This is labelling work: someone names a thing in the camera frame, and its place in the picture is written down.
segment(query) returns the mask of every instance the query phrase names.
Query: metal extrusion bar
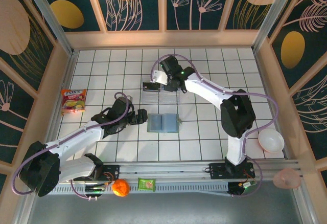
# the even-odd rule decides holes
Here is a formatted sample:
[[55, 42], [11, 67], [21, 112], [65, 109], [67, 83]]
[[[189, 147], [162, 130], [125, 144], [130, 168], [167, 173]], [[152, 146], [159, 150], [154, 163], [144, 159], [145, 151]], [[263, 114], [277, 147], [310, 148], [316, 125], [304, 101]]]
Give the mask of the metal extrusion bar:
[[[153, 193], [152, 191], [138, 191], [137, 183], [129, 183], [129, 193]], [[75, 184], [75, 190], [83, 194], [84, 184]], [[156, 183], [155, 193], [177, 193], [177, 192], [227, 192], [227, 182], [203, 182], [203, 183]], [[49, 195], [74, 194], [70, 184], [60, 184], [53, 189]], [[111, 186], [107, 187], [101, 194], [113, 194]]]
[[272, 6], [270, 7], [266, 18], [264, 19], [262, 25], [260, 26], [258, 35], [253, 44], [253, 52], [257, 52], [261, 47], [261, 44], [265, 40], [269, 31], [273, 27], [275, 21], [278, 19], [279, 14], [281, 13], [284, 5], [287, 3], [287, 0], [275, 0]]

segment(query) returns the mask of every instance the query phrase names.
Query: decorative wallpaper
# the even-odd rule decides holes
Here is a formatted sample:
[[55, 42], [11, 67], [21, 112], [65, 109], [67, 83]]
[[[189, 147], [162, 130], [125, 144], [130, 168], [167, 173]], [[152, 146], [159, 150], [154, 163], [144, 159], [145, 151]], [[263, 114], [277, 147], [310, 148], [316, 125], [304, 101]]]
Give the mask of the decorative wallpaper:
[[258, 30], [275, 0], [234, 0], [226, 29]]
[[53, 45], [23, 0], [0, 2], [0, 58], [38, 90]]
[[276, 29], [276, 27], [277, 27], [277, 25], [279, 23], [279, 20], [280, 20], [281, 16], [285, 13], [285, 11], [287, 10], [287, 8], [288, 8], [289, 4], [291, 3], [291, 1], [292, 0], [287, 0], [286, 1], [285, 5], [284, 5], [284, 7], [282, 9], [282, 11], [280, 12], [278, 18], [276, 19], [274, 25], [271, 27], [271, 29], [270, 29], [270, 31], [268, 33], [268, 38], [270, 38], [270, 36], [272, 35], [272, 33], [275, 31], [275, 29]]
[[34, 99], [0, 71], [0, 163], [11, 164]]
[[288, 87], [326, 52], [327, 0], [299, 0], [272, 43]]
[[98, 0], [108, 31], [159, 30], [158, 0]]
[[327, 170], [322, 171], [321, 176], [322, 176], [323, 181], [325, 182], [325, 185], [327, 187]]
[[0, 173], [0, 196], [1, 196], [2, 188], [5, 185], [6, 178], [7, 176], [5, 174]]
[[167, 0], [167, 30], [216, 30], [226, 0]]
[[327, 66], [294, 96], [297, 112], [316, 160], [327, 156]]
[[90, 0], [48, 0], [65, 32], [99, 31]]
[[51, 27], [49, 26], [48, 22], [45, 20], [43, 14], [41, 13], [40, 9], [37, 7], [36, 3], [34, 2], [34, 0], [30, 0], [33, 3], [34, 8], [37, 10], [37, 12], [40, 14], [40, 16], [43, 19], [43, 22], [46, 24], [46, 26], [48, 27], [48, 29], [50, 30], [52, 36], [57, 39], [56, 35], [53, 33]]

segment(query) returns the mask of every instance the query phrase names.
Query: grid line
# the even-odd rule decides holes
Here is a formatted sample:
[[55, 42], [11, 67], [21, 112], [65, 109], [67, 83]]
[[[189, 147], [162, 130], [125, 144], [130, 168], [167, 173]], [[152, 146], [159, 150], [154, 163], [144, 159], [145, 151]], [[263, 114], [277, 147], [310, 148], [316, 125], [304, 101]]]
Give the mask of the grid line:
[[200, 157], [202, 160], [202, 151], [201, 151], [201, 137], [200, 137], [200, 126], [199, 126], [199, 116], [198, 116], [198, 106], [197, 106], [197, 99], [196, 96], [194, 96], [194, 100], [195, 100], [195, 112], [196, 112], [196, 118], [197, 118], [197, 125], [198, 125], [198, 135], [199, 135], [199, 146], [200, 146]]
[[[123, 87], [122, 87], [122, 93], [124, 92], [124, 82], [125, 82], [125, 69], [126, 69], [126, 58], [127, 58], [127, 50], [125, 53], [125, 66], [124, 66], [124, 78], [123, 78]], [[119, 141], [119, 133], [117, 134], [117, 147], [116, 147], [116, 158], [115, 161], [117, 162], [117, 153], [118, 153], [118, 141]]]
[[[89, 75], [89, 78], [88, 78], [88, 83], [87, 83], [87, 88], [86, 88], [86, 96], [85, 96], [85, 100], [86, 100], [86, 97], [87, 97], [88, 86], [89, 86], [89, 84], [90, 84], [92, 68], [93, 68], [93, 62], [92, 62], [92, 65], [91, 65], [90, 75]], [[82, 113], [82, 115], [81, 115], [80, 127], [81, 127], [81, 125], [82, 125], [83, 115], [84, 115], [84, 113]]]
[[[143, 49], [142, 49], [141, 60], [143, 60]], [[142, 66], [143, 66], [143, 61], [141, 61], [141, 76], [140, 76], [140, 79], [141, 79], [141, 88], [139, 89], [139, 108], [141, 108], [140, 105], [141, 105], [141, 95], [142, 95]], [[137, 125], [137, 126], [138, 126], [138, 129], [137, 129], [136, 161], [138, 161], [138, 143], [139, 143], [139, 138], [138, 138], [139, 137], [139, 125]]]
[[[206, 58], [207, 58], [207, 64], [208, 64], [209, 76], [210, 76], [210, 66], [209, 66], [208, 54], [206, 52], [206, 49], [205, 49], [205, 54], [206, 54]], [[221, 146], [221, 139], [220, 139], [221, 137], [220, 137], [220, 130], [219, 130], [219, 125], [218, 125], [218, 116], [217, 116], [217, 109], [216, 109], [216, 107], [215, 107], [215, 115], [216, 115], [216, 123], [217, 123], [217, 130], [218, 130], [218, 136], [219, 136], [220, 151], [221, 151], [221, 156], [223, 157], [223, 148]]]

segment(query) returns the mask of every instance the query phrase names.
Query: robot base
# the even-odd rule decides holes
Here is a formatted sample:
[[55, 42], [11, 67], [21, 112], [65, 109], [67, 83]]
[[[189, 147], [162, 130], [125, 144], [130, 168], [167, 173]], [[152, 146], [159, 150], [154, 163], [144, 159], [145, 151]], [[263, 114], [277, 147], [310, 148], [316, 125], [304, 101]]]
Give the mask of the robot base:
[[97, 178], [92, 178], [89, 176], [86, 177], [78, 177], [74, 179], [74, 182], [107, 182], [108, 178], [106, 175], [104, 175], [103, 173], [108, 172], [109, 175], [111, 174], [114, 179], [111, 179], [112, 181], [118, 180], [119, 178], [119, 170], [120, 170], [120, 166], [119, 165], [103, 165], [102, 166], [102, 174], [97, 177]]
[[248, 176], [243, 172], [244, 170], [252, 178], [255, 178], [253, 163], [248, 163], [246, 159], [236, 166], [227, 159], [225, 159], [225, 163], [209, 164], [209, 173], [212, 180], [247, 179]]

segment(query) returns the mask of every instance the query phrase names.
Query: dark green wallpaper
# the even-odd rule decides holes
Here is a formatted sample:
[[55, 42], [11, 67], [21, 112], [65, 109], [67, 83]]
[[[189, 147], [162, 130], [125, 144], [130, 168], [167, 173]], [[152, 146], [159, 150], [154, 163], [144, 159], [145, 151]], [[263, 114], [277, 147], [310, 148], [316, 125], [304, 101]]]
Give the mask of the dark green wallpaper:
[[293, 96], [313, 154], [327, 156], [327, 66]]
[[158, 0], [99, 0], [108, 31], [159, 30]]
[[288, 87], [327, 50], [327, 0], [299, 0], [272, 43]]
[[248, 0], [234, 0], [226, 29], [258, 30], [265, 19], [271, 4], [254, 5]]
[[42, 13], [41, 13], [41, 11], [40, 11], [40, 9], [39, 9], [39, 8], [37, 7], [37, 5], [35, 4], [34, 0], [30, 0], [30, 1], [33, 3], [33, 5], [34, 5], [34, 7], [36, 8], [36, 10], [38, 11], [38, 13], [41, 15], [41, 17], [42, 17], [42, 19], [43, 19], [43, 22], [45, 22], [46, 26], [47, 26], [48, 29], [50, 30], [50, 32], [51, 32], [51, 34], [53, 35], [53, 37], [54, 37], [55, 39], [57, 39], [56, 35], [53, 33], [53, 31], [52, 31], [51, 27], [49, 26], [48, 22], [46, 22], [46, 20], [44, 19], [43, 15], [42, 15]]
[[1, 38], [7, 40], [0, 45], [0, 57], [38, 90], [53, 45], [23, 0], [2, 0], [0, 7], [5, 11], [1, 24], [8, 24], [3, 25]]
[[2, 71], [0, 94], [0, 161], [11, 163], [34, 99]]
[[226, 0], [167, 0], [167, 30], [218, 29]]
[[2, 188], [5, 185], [6, 178], [7, 178], [7, 176], [5, 174], [0, 174], [0, 195], [2, 192]]

